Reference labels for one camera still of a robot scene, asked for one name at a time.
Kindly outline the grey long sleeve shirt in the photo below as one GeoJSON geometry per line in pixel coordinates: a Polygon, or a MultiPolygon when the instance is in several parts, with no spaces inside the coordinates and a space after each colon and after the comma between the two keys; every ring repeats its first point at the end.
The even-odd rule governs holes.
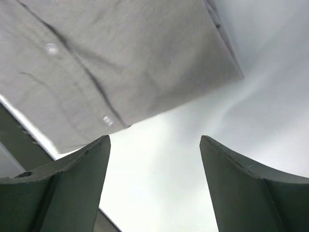
{"type": "Polygon", "coordinates": [[[3,0],[0,93],[59,153],[243,74],[212,0],[3,0]]]}

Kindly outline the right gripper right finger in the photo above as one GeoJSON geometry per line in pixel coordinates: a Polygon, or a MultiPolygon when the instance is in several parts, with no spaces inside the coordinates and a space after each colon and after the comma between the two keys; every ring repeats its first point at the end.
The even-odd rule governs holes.
{"type": "Polygon", "coordinates": [[[203,167],[221,232],[307,232],[309,180],[261,164],[209,136],[203,167]]]}

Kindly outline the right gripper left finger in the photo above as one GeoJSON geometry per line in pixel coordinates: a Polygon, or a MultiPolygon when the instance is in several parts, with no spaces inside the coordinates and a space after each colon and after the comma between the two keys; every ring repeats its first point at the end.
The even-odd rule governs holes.
{"type": "Polygon", "coordinates": [[[3,232],[91,232],[110,157],[102,136],[80,150],[0,180],[3,232]]]}

